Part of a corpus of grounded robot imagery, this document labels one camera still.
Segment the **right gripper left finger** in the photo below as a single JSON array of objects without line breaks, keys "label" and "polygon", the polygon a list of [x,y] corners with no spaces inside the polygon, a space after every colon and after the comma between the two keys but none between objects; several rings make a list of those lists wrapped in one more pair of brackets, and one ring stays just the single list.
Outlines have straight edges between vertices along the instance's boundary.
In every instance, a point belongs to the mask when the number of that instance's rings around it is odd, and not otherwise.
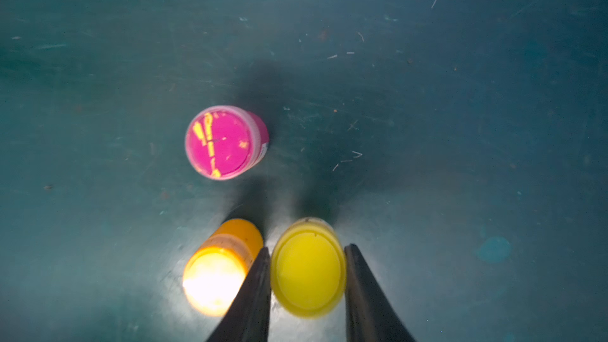
[{"label": "right gripper left finger", "polygon": [[207,342],[269,340],[272,297],[270,266],[269,249],[263,247],[234,302]]}]

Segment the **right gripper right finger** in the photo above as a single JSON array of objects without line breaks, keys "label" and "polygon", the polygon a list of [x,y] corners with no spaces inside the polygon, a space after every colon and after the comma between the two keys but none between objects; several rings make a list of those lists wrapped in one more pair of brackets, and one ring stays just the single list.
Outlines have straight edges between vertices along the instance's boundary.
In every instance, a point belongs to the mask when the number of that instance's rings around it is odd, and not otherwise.
[{"label": "right gripper right finger", "polygon": [[390,305],[359,247],[347,245],[345,256],[347,340],[414,342],[414,337]]}]

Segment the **magenta paint jar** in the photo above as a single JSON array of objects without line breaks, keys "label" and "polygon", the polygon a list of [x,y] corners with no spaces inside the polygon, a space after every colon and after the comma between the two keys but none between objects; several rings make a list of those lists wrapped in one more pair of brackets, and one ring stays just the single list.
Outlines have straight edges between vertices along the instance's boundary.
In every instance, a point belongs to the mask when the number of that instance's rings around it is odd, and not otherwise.
[{"label": "magenta paint jar", "polygon": [[185,153],[198,174],[226,181],[256,166],[269,148],[261,118],[232,105],[204,109],[188,125]]}]

